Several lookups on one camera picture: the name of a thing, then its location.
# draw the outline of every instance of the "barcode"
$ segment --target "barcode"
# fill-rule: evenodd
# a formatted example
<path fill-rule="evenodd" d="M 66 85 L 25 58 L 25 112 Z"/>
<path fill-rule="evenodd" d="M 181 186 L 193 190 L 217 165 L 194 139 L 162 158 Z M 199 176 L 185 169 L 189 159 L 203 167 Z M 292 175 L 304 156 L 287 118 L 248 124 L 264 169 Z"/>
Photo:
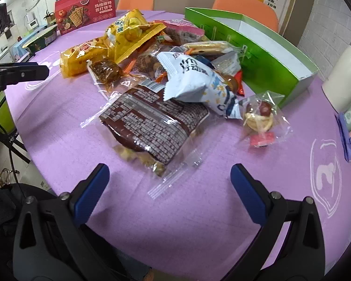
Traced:
<path fill-rule="evenodd" d="M 194 33 L 188 33 L 188 32 L 182 32 L 182 37 L 186 37 L 194 40 L 199 39 L 198 35 L 195 35 Z"/>
<path fill-rule="evenodd" d="M 150 79 L 144 80 L 142 83 L 139 85 L 145 86 L 146 88 L 150 89 L 151 91 L 158 93 L 160 92 L 163 88 L 165 88 L 165 85 L 161 85 L 160 83 L 157 83 L 155 81 L 152 81 Z"/>
<path fill-rule="evenodd" d="M 175 46 L 174 48 L 172 48 L 170 50 L 170 52 L 172 52 L 172 53 L 184 53 L 184 48 L 182 48 L 180 46 Z"/>

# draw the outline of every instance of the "white brick wall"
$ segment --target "white brick wall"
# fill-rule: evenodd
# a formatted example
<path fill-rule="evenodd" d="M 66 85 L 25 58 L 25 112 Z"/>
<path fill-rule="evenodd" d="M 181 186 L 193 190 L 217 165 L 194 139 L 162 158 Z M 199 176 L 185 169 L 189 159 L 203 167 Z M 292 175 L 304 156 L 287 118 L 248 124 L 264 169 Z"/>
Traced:
<path fill-rule="evenodd" d="M 327 79 L 351 42 L 351 11 L 344 0 L 315 0 L 298 48 Z"/>

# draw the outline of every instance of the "red cracker box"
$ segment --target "red cracker box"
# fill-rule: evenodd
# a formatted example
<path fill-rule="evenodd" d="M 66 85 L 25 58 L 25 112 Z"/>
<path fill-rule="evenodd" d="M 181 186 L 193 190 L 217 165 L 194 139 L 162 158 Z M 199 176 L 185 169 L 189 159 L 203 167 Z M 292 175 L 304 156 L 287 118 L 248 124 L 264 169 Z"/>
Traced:
<path fill-rule="evenodd" d="M 114 18 L 114 0 L 57 0 L 55 15 L 61 35 L 82 26 Z"/>

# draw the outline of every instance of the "yellow snack bag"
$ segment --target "yellow snack bag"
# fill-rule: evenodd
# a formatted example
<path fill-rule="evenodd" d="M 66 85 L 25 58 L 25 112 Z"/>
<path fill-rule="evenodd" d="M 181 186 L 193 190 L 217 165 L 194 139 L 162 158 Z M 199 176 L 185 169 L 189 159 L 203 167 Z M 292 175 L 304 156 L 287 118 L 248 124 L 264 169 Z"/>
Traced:
<path fill-rule="evenodd" d="M 148 23 L 136 8 L 111 24 L 104 38 L 109 58 L 120 63 L 143 43 L 165 29 L 163 23 Z"/>
<path fill-rule="evenodd" d="M 87 62 L 93 63 L 108 56 L 104 37 L 92 39 L 61 53 L 60 67 L 64 78 L 87 72 Z"/>

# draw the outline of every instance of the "metal bolt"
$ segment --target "metal bolt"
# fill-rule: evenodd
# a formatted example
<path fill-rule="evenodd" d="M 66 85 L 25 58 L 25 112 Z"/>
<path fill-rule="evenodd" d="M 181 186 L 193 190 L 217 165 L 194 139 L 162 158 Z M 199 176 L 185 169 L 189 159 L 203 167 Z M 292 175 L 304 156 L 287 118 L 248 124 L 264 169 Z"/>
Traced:
<path fill-rule="evenodd" d="M 307 197 L 305 198 L 305 201 L 306 201 L 308 204 L 310 204 L 310 205 L 313 204 L 313 199 L 312 199 L 310 196 L 307 196 Z"/>
<path fill-rule="evenodd" d="M 278 191 L 273 191 L 271 194 L 272 198 L 274 198 L 275 200 L 279 200 L 281 198 L 281 194 Z"/>
<path fill-rule="evenodd" d="M 25 200 L 26 204 L 31 204 L 34 202 L 35 198 L 33 196 L 28 196 Z"/>
<path fill-rule="evenodd" d="M 60 198 L 62 201 L 67 200 L 69 197 L 70 197 L 70 193 L 68 193 L 68 192 L 63 192 L 63 193 L 61 193 L 60 196 L 59 196 L 59 198 Z"/>

